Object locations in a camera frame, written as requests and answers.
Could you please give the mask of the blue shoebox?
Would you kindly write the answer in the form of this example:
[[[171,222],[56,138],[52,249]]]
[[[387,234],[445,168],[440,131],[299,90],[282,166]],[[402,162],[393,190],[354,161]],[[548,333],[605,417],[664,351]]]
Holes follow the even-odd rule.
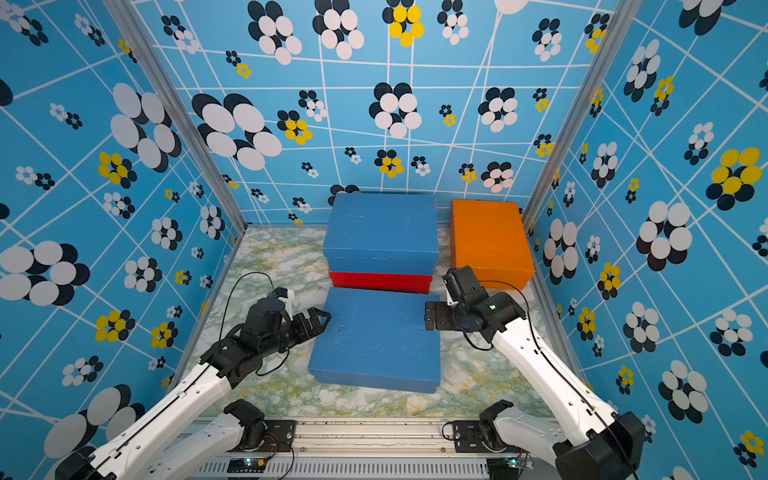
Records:
[[[308,371],[321,383],[433,394],[441,382],[440,333],[425,326],[439,297],[332,287],[331,314]]]
[[[341,194],[331,210],[323,253],[332,272],[430,276],[439,257],[435,197]]]

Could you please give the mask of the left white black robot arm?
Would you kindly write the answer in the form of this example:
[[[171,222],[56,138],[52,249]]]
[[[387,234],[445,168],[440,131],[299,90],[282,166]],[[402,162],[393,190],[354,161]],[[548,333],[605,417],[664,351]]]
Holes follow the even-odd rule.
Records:
[[[291,315],[278,297],[258,300],[246,320],[215,342],[169,394],[105,445],[69,454],[56,468],[56,478],[185,479],[232,450],[277,453],[279,436],[268,433],[264,413],[246,400],[229,404],[188,438],[179,436],[257,372],[266,357],[318,337],[330,320],[317,308]]]

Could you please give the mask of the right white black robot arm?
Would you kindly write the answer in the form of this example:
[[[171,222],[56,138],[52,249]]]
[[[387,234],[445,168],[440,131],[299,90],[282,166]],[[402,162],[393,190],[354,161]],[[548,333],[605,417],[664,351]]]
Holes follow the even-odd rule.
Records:
[[[495,478],[519,476],[533,458],[563,479],[637,478],[646,436],[642,422],[631,412],[617,413],[556,355],[534,327],[528,302],[505,292],[489,294],[468,266],[449,269],[442,280],[446,299],[426,303],[427,330],[480,334],[554,416],[544,421],[500,400],[476,422],[453,422],[456,450],[506,455],[507,464],[492,469]]]

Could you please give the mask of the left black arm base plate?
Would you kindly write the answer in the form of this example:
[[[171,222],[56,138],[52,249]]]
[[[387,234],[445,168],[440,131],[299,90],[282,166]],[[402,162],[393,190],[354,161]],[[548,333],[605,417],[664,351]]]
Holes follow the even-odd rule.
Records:
[[[288,453],[297,425],[295,420],[265,420],[241,427],[241,436],[229,452]]]

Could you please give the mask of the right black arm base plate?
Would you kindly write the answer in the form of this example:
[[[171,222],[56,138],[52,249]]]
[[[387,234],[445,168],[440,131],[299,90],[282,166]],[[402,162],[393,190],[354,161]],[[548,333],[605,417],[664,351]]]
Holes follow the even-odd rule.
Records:
[[[445,423],[442,435],[454,446],[456,453],[521,454],[523,449],[504,443],[488,422],[453,420]]]

